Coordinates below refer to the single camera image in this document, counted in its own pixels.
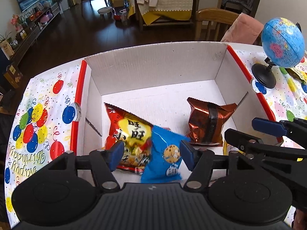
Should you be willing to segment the person's hand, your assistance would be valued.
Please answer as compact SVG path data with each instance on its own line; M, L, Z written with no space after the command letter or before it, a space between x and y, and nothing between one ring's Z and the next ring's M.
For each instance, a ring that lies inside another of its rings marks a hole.
M294 221L292 222L293 230L307 230L307 213L296 209Z

